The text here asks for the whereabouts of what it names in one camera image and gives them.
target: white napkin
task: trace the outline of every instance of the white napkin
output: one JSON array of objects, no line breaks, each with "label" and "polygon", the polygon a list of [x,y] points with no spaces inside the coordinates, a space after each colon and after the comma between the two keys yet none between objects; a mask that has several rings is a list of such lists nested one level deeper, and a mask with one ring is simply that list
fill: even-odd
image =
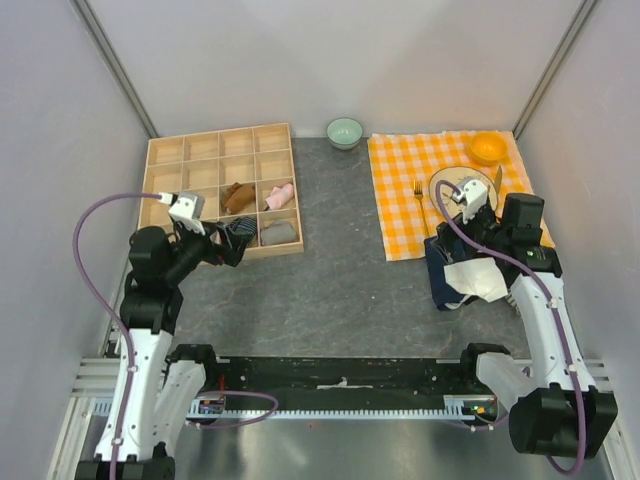
[{"label": "white napkin", "polygon": [[493,302],[508,295],[507,285],[493,258],[474,258],[444,267],[444,278],[458,293]]}]

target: fork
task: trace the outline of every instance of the fork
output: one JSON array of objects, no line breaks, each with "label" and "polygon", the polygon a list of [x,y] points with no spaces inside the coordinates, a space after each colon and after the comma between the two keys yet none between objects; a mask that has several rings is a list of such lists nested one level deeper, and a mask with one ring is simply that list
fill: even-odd
[{"label": "fork", "polygon": [[420,204],[420,211],[422,212],[422,215],[420,216],[420,218],[422,219],[422,228],[424,228],[425,237],[429,238],[429,227],[427,227],[427,220],[424,215],[424,207],[422,206],[423,195],[422,182],[420,180],[413,181],[413,196],[416,197],[416,200],[418,200],[418,203]]}]

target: yellow checkered tablecloth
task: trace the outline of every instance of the yellow checkered tablecloth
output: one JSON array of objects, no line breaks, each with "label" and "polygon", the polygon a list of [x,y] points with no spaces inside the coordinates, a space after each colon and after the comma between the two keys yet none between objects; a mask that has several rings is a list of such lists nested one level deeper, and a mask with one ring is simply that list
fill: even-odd
[{"label": "yellow checkered tablecloth", "polygon": [[[434,173],[455,166],[475,168],[492,180],[498,166],[483,167],[469,159],[466,145],[476,132],[443,132],[420,135],[373,135],[369,139],[371,174],[378,204],[384,250],[388,261],[424,257],[424,230],[420,207],[413,196],[413,181],[422,180],[422,204],[429,234],[444,217],[431,204],[429,181]],[[502,214],[505,196],[510,192],[533,193],[511,132],[500,132],[509,146],[509,158],[502,165],[502,187],[497,214]],[[544,229],[543,243],[553,245]]]}]

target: brown stuffed toy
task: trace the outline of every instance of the brown stuffed toy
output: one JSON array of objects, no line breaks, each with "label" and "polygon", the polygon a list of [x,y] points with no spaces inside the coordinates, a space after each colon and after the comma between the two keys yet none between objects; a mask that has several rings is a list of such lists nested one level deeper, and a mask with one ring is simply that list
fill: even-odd
[{"label": "brown stuffed toy", "polygon": [[253,185],[234,183],[222,198],[222,207],[227,215],[236,215],[244,207],[256,200],[256,189]]}]

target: wooden organizer box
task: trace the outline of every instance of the wooden organizer box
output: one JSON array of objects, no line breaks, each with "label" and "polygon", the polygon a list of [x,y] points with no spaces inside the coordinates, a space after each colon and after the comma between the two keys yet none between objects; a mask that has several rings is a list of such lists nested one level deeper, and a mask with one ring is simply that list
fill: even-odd
[{"label": "wooden organizer box", "polygon": [[[235,182],[253,184],[255,201],[239,214],[225,216],[220,198]],[[273,187],[293,184],[295,197],[280,210],[264,211]],[[293,168],[291,136],[286,123],[196,133],[149,141],[143,191],[189,191],[205,198],[200,220],[229,223],[239,216],[258,221],[258,237],[244,258],[300,253],[304,250],[298,188]],[[138,227],[158,225],[172,231],[169,206],[147,199],[140,207]],[[287,220],[297,232],[292,243],[264,247],[260,231],[276,220]]]}]

